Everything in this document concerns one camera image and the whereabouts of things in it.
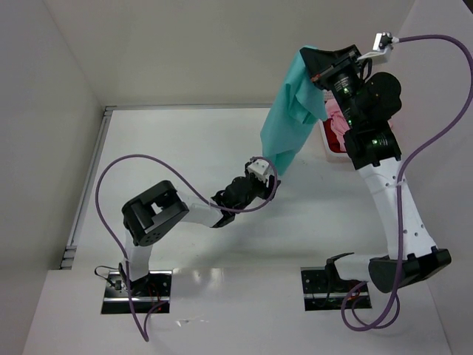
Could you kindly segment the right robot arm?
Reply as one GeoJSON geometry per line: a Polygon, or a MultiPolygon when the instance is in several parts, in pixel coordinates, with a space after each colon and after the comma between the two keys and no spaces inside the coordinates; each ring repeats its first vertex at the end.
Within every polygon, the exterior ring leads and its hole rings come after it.
{"type": "Polygon", "coordinates": [[[365,181],[387,240],[384,255],[340,254],[327,261],[336,280],[360,280],[382,293],[424,281],[452,257],[438,248],[418,213],[407,185],[401,150],[389,125],[401,109],[401,84],[388,72],[364,78],[368,60],[354,45],[337,51],[300,49],[311,82],[332,92],[349,129],[344,146],[365,181]]]}

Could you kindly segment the teal t shirt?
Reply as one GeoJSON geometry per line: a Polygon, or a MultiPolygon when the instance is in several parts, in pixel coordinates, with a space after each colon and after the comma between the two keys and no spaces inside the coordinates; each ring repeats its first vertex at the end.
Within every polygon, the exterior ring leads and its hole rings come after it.
{"type": "Polygon", "coordinates": [[[312,83],[302,55],[297,52],[260,131],[262,156],[282,176],[317,122],[326,119],[324,92],[312,83]]]}

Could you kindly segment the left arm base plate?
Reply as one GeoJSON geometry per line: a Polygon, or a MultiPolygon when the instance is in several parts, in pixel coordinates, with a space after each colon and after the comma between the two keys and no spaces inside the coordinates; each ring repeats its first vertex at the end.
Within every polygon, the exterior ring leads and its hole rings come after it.
{"type": "MultiPolygon", "coordinates": [[[[118,270],[107,275],[101,314],[131,314],[128,290],[118,270]]],[[[155,314],[170,311],[171,271],[150,271],[148,279],[140,285],[133,285],[132,302],[137,314],[155,314]]]]}

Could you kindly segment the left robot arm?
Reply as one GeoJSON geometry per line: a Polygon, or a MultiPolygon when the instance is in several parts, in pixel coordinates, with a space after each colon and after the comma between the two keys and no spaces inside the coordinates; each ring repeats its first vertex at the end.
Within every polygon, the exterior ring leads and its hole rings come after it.
{"type": "Polygon", "coordinates": [[[279,186],[270,172],[260,174],[247,168],[211,200],[213,205],[198,197],[179,192],[169,180],[163,180],[134,197],[122,208],[126,230],[126,257],[119,272],[132,295],[142,294],[151,282],[149,260],[152,246],[163,239],[178,223],[195,223],[219,229],[232,223],[237,214],[255,199],[271,200],[279,186]]]}

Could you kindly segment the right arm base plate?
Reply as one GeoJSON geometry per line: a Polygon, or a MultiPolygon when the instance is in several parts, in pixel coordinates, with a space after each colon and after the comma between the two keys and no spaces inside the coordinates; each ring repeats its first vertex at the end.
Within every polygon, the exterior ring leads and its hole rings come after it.
{"type": "Polygon", "coordinates": [[[304,309],[306,311],[339,311],[344,298],[349,295],[347,308],[372,308],[369,290],[366,285],[356,292],[350,290],[357,286],[358,280],[330,281],[322,267],[301,269],[304,309]]]}

